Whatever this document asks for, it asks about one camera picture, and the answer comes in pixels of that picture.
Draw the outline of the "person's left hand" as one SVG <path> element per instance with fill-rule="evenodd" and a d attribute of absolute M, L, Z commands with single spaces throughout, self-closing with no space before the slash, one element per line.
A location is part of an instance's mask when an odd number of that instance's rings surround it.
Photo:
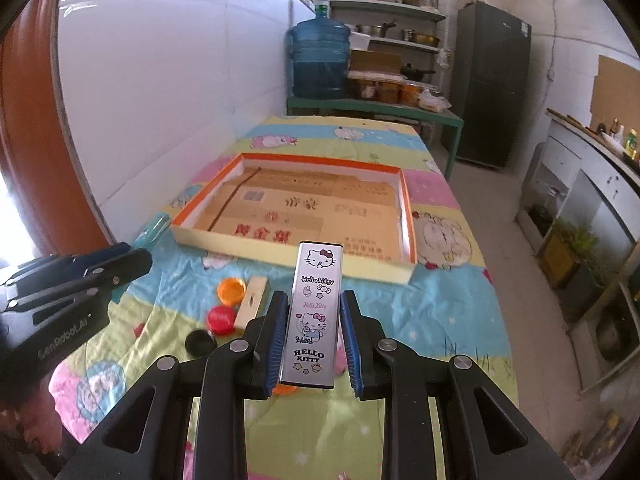
<path fill-rule="evenodd" d="M 46 385 L 41 384 L 20 406 L 1 402 L 1 431 L 7 434 L 18 428 L 34 451 L 48 454 L 60 449 L 63 426 Z"/>

